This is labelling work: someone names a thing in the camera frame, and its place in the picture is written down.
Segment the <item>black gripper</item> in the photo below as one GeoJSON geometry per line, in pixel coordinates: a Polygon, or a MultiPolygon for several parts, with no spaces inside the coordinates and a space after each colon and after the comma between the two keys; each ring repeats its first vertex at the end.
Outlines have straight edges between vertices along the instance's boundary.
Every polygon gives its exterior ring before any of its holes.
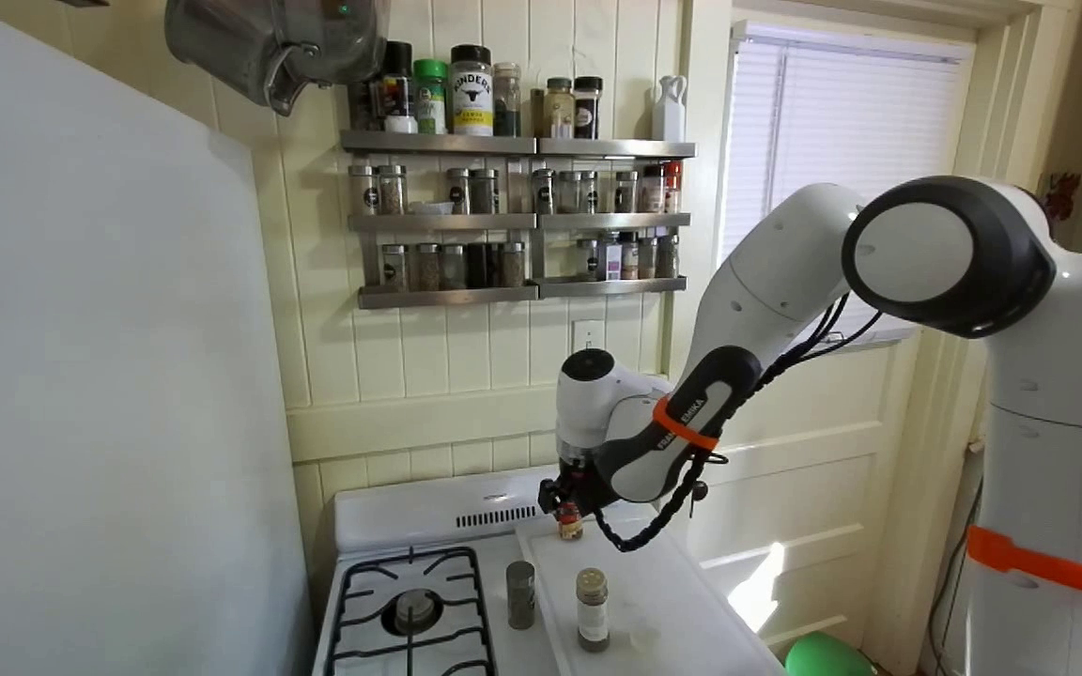
{"type": "Polygon", "coordinates": [[[563,462],[558,477],[538,483],[538,507],[560,527],[602,512],[602,477],[590,462],[563,462]]]}

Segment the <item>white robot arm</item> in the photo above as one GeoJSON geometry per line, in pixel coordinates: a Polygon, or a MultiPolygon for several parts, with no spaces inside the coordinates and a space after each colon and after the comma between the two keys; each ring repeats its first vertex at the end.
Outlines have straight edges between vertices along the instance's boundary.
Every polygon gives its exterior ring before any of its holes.
{"type": "Polygon", "coordinates": [[[560,474],[543,483],[543,512],[599,518],[617,498],[678,512],[734,413],[840,350],[832,318],[848,298],[881,318],[989,345],[966,676],[1082,676],[1082,253],[1048,236],[1024,189],[922,178],[876,200],[841,184],[782,200],[708,283],[674,384],[607,350],[560,365],[560,474]]]}

